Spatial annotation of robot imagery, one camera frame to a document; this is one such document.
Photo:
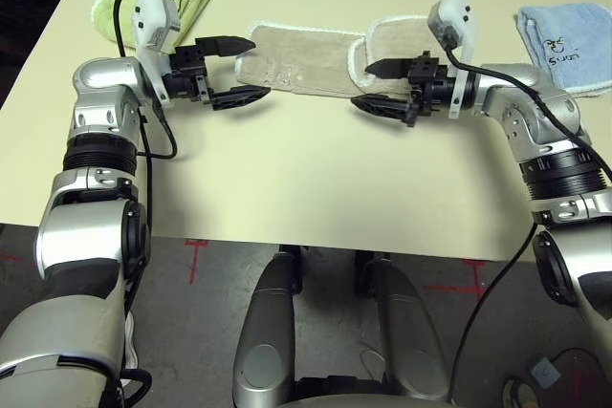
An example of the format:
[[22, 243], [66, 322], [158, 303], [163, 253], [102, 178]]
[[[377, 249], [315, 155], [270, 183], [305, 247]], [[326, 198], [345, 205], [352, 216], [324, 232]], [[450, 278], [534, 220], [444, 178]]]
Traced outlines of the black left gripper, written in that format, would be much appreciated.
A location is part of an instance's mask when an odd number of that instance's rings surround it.
[[256, 47], [255, 43], [239, 36], [220, 35], [202, 37], [200, 46], [188, 45], [175, 49], [168, 56], [170, 72], [163, 76], [164, 86], [169, 96], [188, 98], [211, 104], [213, 111], [240, 108], [266, 96], [270, 87], [244, 85], [215, 93], [208, 85], [207, 56], [238, 56]]

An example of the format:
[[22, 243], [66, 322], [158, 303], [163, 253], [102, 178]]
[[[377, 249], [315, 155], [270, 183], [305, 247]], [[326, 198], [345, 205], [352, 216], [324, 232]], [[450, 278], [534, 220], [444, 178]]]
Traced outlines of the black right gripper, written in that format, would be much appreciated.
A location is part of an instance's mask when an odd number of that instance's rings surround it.
[[380, 79], [407, 78], [410, 100], [385, 95], [361, 95], [351, 102], [360, 110], [381, 118], [400, 120], [408, 127], [418, 117], [431, 117], [437, 112], [470, 109], [473, 106], [473, 72], [467, 73], [463, 92], [453, 94], [456, 77], [448, 75], [448, 65], [440, 64], [429, 51], [413, 58], [385, 58], [369, 64], [364, 71]]

